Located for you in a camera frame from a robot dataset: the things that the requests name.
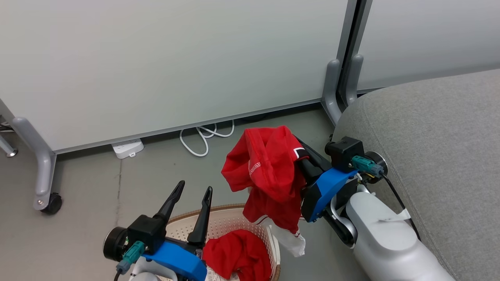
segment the plastic basket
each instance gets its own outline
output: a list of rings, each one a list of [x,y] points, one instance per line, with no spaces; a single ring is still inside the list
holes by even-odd
[[[248,230],[257,235],[265,244],[269,260],[271,262],[270,281],[277,281],[280,277],[280,246],[278,240],[271,234],[268,226],[255,225],[243,216],[244,204],[231,204],[212,207],[208,222],[207,239],[219,238],[235,230]],[[200,210],[184,213],[172,217],[166,226],[166,236],[182,241],[186,241],[188,234],[193,231]],[[207,279],[225,280],[222,277]]]

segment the power strip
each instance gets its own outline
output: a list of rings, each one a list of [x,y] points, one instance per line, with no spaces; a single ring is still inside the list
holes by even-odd
[[[117,143],[112,143],[114,153],[119,159],[124,159],[127,157],[135,157],[136,153],[144,149],[144,144],[140,138],[122,141]]]

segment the white cable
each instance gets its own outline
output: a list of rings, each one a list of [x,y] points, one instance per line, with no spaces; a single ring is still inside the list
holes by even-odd
[[[199,136],[201,137],[201,139],[205,143],[205,152],[204,153],[199,154],[199,153],[194,152],[191,148],[189,148],[189,146],[183,140],[183,132],[184,132],[183,129],[180,130],[180,134],[179,134],[180,142],[187,149],[187,151],[189,151],[192,155],[198,156],[198,157],[204,157],[204,156],[206,156],[209,153],[209,144],[207,142],[207,139],[210,139],[213,136],[218,136],[218,137],[221,137],[221,138],[227,138],[227,137],[230,137],[233,134],[233,132],[235,131],[235,121],[234,120],[232,120],[231,132],[229,134],[218,133],[217,132],[217,123],[215,123],[214,125],[215,125],[215,128],[213,130],[207,129],[207,128],[203,127],[203,126],[196,127],[196,131],[198,131]],[[203,130],[209,132],[210,134],[209,135],[204,135],[200,129],[203,129]]]

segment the gray metal leg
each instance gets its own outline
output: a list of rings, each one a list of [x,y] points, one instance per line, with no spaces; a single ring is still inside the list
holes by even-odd
[[[5,151],[7,157],[14,157],[18,154],[17,148],[12,148],[9,143],[0,135],[0,148]]]
[[[9,124],[36,155],[38,175],[33,207],[35,210],[43,210],[47,207],[51,195],[56,155],[26,118],[14,118]]]
[[[339,71],[340,71],[340,61],[334,59],[328,63],[326,66],[326,76],[324,78],[323,86],[323,97],[321,98],[321,104],[323,105],[326,114],[330,118],[331,122],[337,126],[342,112],[337,104],[337,83],[339,81]]]
[[[347,106],[352,105],[356,99],[358,99],[358,80],[360,79],[362,65],[362,55],[356,54],[351,58],[343,95],[342,92],[340,92],[342,99]]]

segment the gray fabric cushion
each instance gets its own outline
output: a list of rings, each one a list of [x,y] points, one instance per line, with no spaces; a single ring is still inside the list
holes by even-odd
[[[456,280],[500,280],[500,69],[368,93],[342,114],[343,136],[389,162],[423,243]],[[401,209],[385,183],[372,190]]]

